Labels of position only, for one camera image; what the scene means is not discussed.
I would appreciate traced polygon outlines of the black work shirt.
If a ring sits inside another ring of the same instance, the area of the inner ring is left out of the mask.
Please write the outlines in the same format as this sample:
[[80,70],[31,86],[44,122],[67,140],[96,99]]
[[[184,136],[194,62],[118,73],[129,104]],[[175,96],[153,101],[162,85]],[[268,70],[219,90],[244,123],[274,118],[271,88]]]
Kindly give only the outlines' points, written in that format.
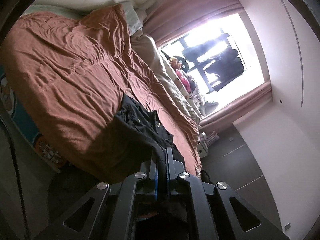
[[161,124],[156,111],[147,111],[135,99],[123,95],[119,111],[115,114],[113,124],[117,130],[114,136],[127,143],[130,153],[140,151],[148,159],[152,151],[159,162],[159,169],[165,171],[165,154],[167,148],[172,150],[173,159],[184,163],[184,158],[173,143],[174,136]]

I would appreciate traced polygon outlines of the folded black garment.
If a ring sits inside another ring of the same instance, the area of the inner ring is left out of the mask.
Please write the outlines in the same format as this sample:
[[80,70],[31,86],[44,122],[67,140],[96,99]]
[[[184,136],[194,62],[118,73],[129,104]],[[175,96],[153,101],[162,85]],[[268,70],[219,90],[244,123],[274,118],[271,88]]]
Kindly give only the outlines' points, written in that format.
[[208,184],[214,184],[214,183],[211,181],[209,174],[208,174],[205,170],[201,170],[201,171],[200,171],[200,175],[201,175],[201,180],[202,180],[202,182],[208,183]]

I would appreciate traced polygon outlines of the white bedside cabinet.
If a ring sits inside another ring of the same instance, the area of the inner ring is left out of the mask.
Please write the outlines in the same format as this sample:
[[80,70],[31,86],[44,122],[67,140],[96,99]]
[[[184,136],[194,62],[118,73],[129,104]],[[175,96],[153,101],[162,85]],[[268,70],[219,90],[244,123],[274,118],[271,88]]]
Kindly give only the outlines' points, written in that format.
[[204,158],[208,155],[209,147],[218,141],[218,139],[219,136],[215,131],[210,134],[206,134],[205,132],[199,134],[196,148],[200,158]]

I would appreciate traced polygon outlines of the plush toys on sill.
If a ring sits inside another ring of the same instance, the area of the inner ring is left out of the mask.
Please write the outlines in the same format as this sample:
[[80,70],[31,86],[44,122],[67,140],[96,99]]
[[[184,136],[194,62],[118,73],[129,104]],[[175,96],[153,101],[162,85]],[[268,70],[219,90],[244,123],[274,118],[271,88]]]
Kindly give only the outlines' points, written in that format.
[[216,109],[219,103],[207,101],[204,95],[200,92],[196,80],[185,72],[189,66],[186,62],[186,59],[180,56],[170,57],[162,50],[161,53],[167,59],[183,87],[186,89],[188,93],[187,98],[193,101],[194,105],[200,110],[202,115],[206,115],[206,111]]

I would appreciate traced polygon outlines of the hanging dark garment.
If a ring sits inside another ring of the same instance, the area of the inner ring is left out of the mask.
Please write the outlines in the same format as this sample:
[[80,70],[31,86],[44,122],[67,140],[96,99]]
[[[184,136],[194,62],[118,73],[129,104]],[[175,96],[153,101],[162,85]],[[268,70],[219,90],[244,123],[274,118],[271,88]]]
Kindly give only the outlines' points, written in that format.
[[198,57],[204,55],[206,52],[208,52],[210,49],[212,49],[215,45],[217,45],[219,42],[224,41],[226,38],[228,38],[230,35],[229,33],[223,33],[219,37],[213,40],[206,41],[202,44],[185,48],[182,51],[182,54],[184,58],[190,62],[195,61]]

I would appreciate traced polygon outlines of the hanging dark jacket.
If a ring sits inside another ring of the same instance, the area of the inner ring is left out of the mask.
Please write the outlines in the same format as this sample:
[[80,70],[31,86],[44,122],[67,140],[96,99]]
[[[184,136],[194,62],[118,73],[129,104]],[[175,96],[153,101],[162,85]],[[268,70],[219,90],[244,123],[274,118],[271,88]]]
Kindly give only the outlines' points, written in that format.
[[236,49],[227,48],[204,71],[217,75],[220,81],[227,81],[241,75],[244,72],[244,66],[239,52]]

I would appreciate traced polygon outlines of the pink right curtain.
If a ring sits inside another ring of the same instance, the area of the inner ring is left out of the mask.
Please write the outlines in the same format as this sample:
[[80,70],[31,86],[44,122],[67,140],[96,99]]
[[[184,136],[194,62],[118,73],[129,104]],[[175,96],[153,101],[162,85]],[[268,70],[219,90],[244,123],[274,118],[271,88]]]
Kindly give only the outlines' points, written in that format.
[[256,107],[272,101],[272,98],[272,85],[267,81],[202,119],[199,130],[201,132],[222,131]]

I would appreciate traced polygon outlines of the pink curtain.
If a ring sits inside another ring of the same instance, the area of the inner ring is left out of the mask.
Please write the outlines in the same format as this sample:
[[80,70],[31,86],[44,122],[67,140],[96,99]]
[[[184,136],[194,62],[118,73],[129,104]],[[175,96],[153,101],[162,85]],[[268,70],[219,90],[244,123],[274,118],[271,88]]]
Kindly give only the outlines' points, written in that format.
[[164,0],[148,14],[143,31],[159,47],[208,20],[243,11],[239,0]]
[[256,107],[272,101],[272,98],[272,85],[267,81],[202,119],[199,130],[201,132],[222,131]]

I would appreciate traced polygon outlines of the beige duvet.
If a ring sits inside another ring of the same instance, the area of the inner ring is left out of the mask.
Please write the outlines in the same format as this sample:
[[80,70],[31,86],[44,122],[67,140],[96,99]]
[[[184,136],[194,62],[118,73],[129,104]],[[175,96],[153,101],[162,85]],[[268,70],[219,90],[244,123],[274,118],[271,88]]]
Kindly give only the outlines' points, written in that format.
[[196,124],[199,124],[202,119],[202,114],[190,99],[187,90],[168,61],[156,48],[153,38],[143,33],[142,30],[138,30],[131,36],[131,47],[151,68],[178,109],[195,121]]

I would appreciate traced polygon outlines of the rust brown bed cover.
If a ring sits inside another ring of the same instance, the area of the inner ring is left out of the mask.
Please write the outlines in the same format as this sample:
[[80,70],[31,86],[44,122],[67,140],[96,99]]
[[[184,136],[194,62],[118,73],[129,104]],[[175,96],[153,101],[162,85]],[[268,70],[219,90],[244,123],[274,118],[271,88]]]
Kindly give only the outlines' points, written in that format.
[[121,181],[148,160],[117,118],[131,97],[167,132],[175,159],[199,176],[197,124],[173,101],[152,69],[131,47],[121,5],[80,20],[52,12],[20,17],[1,45],[9,85],[40,132],[76,167],[106,181]]

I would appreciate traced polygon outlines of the light patterned pillow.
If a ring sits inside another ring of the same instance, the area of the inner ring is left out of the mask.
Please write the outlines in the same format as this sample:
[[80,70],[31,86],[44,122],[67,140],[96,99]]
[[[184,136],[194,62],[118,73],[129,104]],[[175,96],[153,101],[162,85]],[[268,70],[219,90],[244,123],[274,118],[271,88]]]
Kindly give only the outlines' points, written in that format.
[[132,36],[137,31],[142,29],[143,22],[146,19],[147,14],[145,10],[142,10],[142,9],[135,10],[130,1],[123,2],[121,3],[121,5],[123,6],[126,22],[130,31],[130,35]]

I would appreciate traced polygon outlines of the pink left curtain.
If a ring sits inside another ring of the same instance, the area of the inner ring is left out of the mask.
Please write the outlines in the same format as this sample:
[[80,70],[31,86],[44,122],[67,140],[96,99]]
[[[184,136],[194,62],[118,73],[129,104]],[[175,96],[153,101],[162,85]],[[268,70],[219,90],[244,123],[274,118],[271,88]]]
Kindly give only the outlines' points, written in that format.
[[243,11],[239,0],[164,0],[148,14],[143,31],[159,47],[208,20]]

